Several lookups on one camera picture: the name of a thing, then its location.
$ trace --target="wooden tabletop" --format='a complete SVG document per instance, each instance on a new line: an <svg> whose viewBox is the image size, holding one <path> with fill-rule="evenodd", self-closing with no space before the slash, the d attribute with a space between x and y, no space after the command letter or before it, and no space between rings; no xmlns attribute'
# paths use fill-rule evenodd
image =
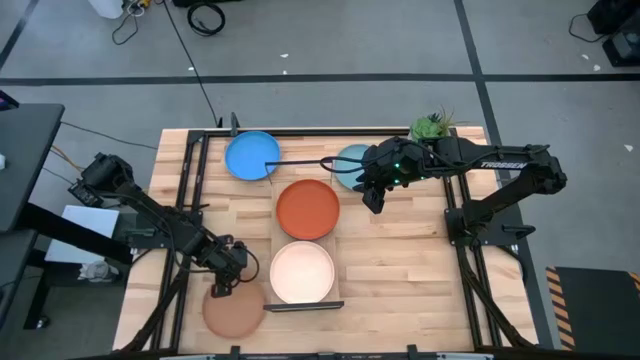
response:
<svg viewBox="0 0 640 360"><path fill-rule="evenodd" d="M482 127L457 129L459 136L486 144ZM163 205L176 201L187 132L165 130L160 140L149 194ZM300 136L278 141L282 160L308 160L336 155L350 144L378 144L384 139ZM240 345L243 353L403 352L408 344L416 344L420 351L473 349L456 253L447 240L442 180L425 180L387 193L384 211L374 215L362 204L361 194L344 188L318 165L282 166L272 176L274 184L233 178L223 156L230 140L214 138L209 144L202 194L202 203L209 204L204 209L204 226L245 242L260 261L256 281L268 299L277 298L269 284L269 267L275 255L271 239L280 230L272 219L278 187L306 178L330 184L340 200L340 220L331 234L337 277L337 294L332 296L339 296L345 306L339 310L268 312L253 335L223 339L213 335L202 319L203 296L214 277L193 274L180 353L228 353L232 345ZM196 177L197 146L187 203ZM472 198L483 198L497 189L493 171L470 171L467 178ZM454 181L457 203L461 204L457 184ZM525 338L537 342L518 263L497 248L483 249L496 303ZM114 349L132 339L156 305L164 259L165 250L154 250L132 268ZM246 271L253 273L254 265ZM490 344L484 310L481 305L478 308L483 339ZM168 345L173 314L170 308L163 345Z"/></svg>

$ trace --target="black metal frame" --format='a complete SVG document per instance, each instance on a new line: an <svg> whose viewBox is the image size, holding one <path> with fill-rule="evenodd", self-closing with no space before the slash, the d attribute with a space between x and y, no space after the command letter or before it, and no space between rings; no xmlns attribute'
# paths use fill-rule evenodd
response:
<svg viewBox="0 0 640 360"><path fill-rule="evenodd" d="M191 207L191 211L199 211L199 207L200 207L200 197L202 194L202 186L203 186L203 178L204 178L204 173L205 173L205 167L206 167L206 158L207 158L207 150L209 147L209 142L216 137L233 137L237 134L243 133L243 132L247 132L247 131L264 131L269 133L272 136L406 136L409 133L409 129L406 127L398 127L398 128L252 128L252 129L240 129L238 128L239 124L237 119L235 118L235 116L233 116L234 114L232 114L232 121L231 121L231 125L232 127L229 129L215 129L215 130L190 130L188 135L187 135L187 144L186 144L186 149L185 149L185 155L184 155L184 160L183 160L183 164L182 164L182 172L180 175L180 184L178 187L178 195L177 195L177 200L176 200L176 207L178 207L179 209L182 209L183 207L187 206L184 204L184 199L186 196L186 190L187 190L187 184L188 184L188 180L189 180L189 169L190 169L190 165L191 165L191 161L192 161L192 157L193 157L193 150L195 147L195 144L200 142L202 144L202 146L200 147L200 157L199 157L199 162L198 162L198 169L197 169L197 173L196 173L196 183L195 183L195 189L194 189L194 193L193 193L193 200L192 203L190 205ZM469 187L468 187L468 183L467 183L467 179L466 177L460 176L459 177L460 180L460 189L461 189L461 194L462 194L462 198L463 201L468 201L470 200L471 196L470 196L470 192L469 192ZM455 195L453 192L453 186L451 183L451 179L450 178L443 178L443 183L444 183L444 189L445 189L445 195L447 198L447 205L449 209L455 208L456 204L455 204ZM462 256L466 257L466 251L464 247L456 247L456 252L458 255L458 262L460 263L460 259ZM481 284L483 285L484 289L487 290L487 292L490 294L491 290L489 287L489 280L488 280L488 275L487 275L487 271L486 271L486 265L484 262L484 256L482 254L482 248L481 246L475 246L472 248L472 252L474 254L475 257L475 262L476 262L476 271L478 273L478 277L479 280L481 282ZM169 264L168 267L165 264L165 271L167 268L172 268L173 265L173 259L170 258L170 255L167 255L167 259L166 259L167 263ZM163 282L161 284L161 289L166 289L168 287L168 284L170 282L171 276L163 276ZM483 346L483 342L482 342L482 335L480 332L480 323L478 320L478 313L477 313L477 307L475 305L475 299L474 299L474 293L473 290L471 289L471 287L469 286L468 283L466 283L464 280L461 280L462 282L462 287L463 287L463 292L464 292L464 297L465 297L465 305L467 308L467 315L469 318L469 326L470 326L470 331L471 331L471 336L472 336L472 340L473 340L473 344L474 344L474 348L480 348ZM172 324L172 329L171 329L171 344L170 344L170 349L175 350L176 352L178 351L179 348L179 342L180 342L180 334L182 331L182 319L183 319L183 315L184 315L184 299L186 298L186 292L187 292L187 288L188 288L188 284L185 283L185 285L180 289L179 293L178 293L178 301L176 302L176 308L175 308L175 315L174 315L174 321ZM498 330L498 326L496 324L496 322L494 321L494 319L487 313L487 319L489 320L489 329L490 329L490 334L491 334L491 339L492 339L492 344L494 347L501 347L502 346L502 342L501 342L501 338L500 338L500 331ZM536 329L537 331L548 331L548 329ZM154 345L159 346L160 344L160 337L162 335L162 330L157 330L157 334L154 333L154 335L156 335L156 338L158 340L156 340L155 342L152 342L152 350L156 350L159 347L154 347ZM393 353L393 355L398 356L401 353ZM427 354L433 354L433 353L419 353L421 355L427 355Z"/></svg>

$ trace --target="black desk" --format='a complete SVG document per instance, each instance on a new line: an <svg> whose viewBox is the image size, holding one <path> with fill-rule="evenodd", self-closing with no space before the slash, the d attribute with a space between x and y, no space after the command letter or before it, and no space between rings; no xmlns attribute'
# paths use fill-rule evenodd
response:
<svg viewBox="0 0 640 360"><path fill-rule="evenodd" d="M0 154L6 158L5 169L0 170L0 280L2 283L15 281L3 289L0 326L4 323L24 267L45 267L44 252L33 249L38 233L123 264L131 264L128 246L28 202L60 127L63 112L64 107L55 104L24 104L17 109L0 111ZM47 289L43 276L25 328L35 328Z"/></svg>

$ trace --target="potted plant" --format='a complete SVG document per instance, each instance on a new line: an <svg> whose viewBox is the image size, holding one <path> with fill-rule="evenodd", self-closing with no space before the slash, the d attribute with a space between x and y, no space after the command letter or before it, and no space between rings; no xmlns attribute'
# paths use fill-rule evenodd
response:
<svg viewBox="0 0 640 360"><path fill-rule="evenodd" d="M409 138L417 141L424 138L448 136L449 128L453 125L453 111L449 114L444 107L440 107L439 112L423 116L411 124Z"/></svg>

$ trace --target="light blue plate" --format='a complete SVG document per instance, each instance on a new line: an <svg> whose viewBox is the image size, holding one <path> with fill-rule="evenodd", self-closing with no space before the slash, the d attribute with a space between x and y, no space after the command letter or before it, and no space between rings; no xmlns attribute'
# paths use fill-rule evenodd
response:
<svg viewBox="0 0 640 360"><path fill-rule="evenodd" d="M367 151L368 148L369 145L364 144L349 145L346 148L342 149L338 156L348 157L352 159L362 159L364 152ZM351 170L362 166L362 164L338 160L336 161L336 164L334 166L336 170ZM340 181L340 184L353 190L354 186L360 184L356 181L356 178L362 173L364 173L364 170L356 171L349 174L336 174L336 177L338 178L338 181Z"/></svg>
<svg viewBox="0 0 640 360"><path fill-rule="evenodd" d="M231 141L224 155L227 170L242 180L258 180L267 176L265 162L280 161L280 145L273 136L262 131L248 131ZM269 166L269 174L275 170Z"/></svg>

